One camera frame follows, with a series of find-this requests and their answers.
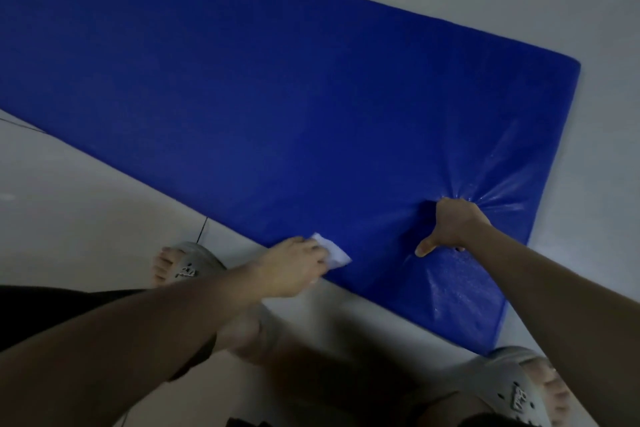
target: person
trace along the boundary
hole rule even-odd
[[[537,409],[545,411],[545,422],[558,426],[566,422],[570,389],[599,425],[638,425],[633,402],[640,392],[638,303],[517,243],[463,199],[438,202],[436,227],[416,255],[423,257],[438,246],[462,247],[474,255],[550,363],[523,350],[498,351],[462,376],[419,389],[398,411],[396,422],[418,427],[517,425],[519,415],[508,419],[501,414],[526,410],[535,415]],[[120,293],[117,300],[88,305],[85,314],[41,332],[23,331],[33,335],[19,338],[23,341],[0,354],[0,398],[11,407],[0,410],[0,423],[110,426],[161,382],[220,349],[258,364],[295,361],[287,346],[289,335],[260,301],[291,297],[308,287],[326,272],[326,250],[314,240],[294,237],[254,262],[210,274],[201,272],[207,261],[215,268],[212,258],[194,250],[167,248],[156,257],[154,272],[161,287]],[[162,286],[172,280],[177,283]],[[92,297],[94,303],[107,300]],[[286,376],[295,383],[292,375]],[[505,385],[511,378],[518,381]],[[367,419],[367,404],[360,399],[368,399],[372,410],[379,403],[380,397],[368,389],[372,383],[347,382],[364,392],[354,402],[361,419]],[[329,402],[353,408],[344,397],[331,398],[322,387],[315,390]]]

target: wrinkled vinyl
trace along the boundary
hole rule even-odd
[[[525,243],[579,74],[563,55],[366,0],[0,0],[0,107],[478,353],[504,298],[412,256],[442,196]]]

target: floor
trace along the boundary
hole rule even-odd
[[[640,0],[375,1],[581,61],[578,94],[530,246],[640,300]],[[162,245],[199,239],[228,266],[261,250],[1,111],[0,148],[2,284],[87,291],[146,287],[149,258]],[[473,356],[328,282],[268,305],[327,350],[339,349],[329,317],[343,314],[425,376]],[[499,343],[538,349],[513,310]],[[276,423],[281,414],[261,382],[259,371],[223,353],[180,382],[162,386],[118,426],[219,426],[231,411]],[[579,407],[573,423],[594,425]]]

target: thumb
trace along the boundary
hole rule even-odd
[[[438,243],[436,242],[436,238],[432,233],[418,244],[417,248],[415,249],[415,256],[422,258],[425,255],[433,252],[436,246],[438,246]]]

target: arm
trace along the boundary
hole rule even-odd
[[[315,240],[289,239],[226,273],[118,300],[0,355],[1,425],[111,426],[215,331],[262,298],[326,272]]]
[[[443,199],[436,219],[416,254],[467,248],[596,422],[639,425],[640,304],[509,238],[468,201]]]

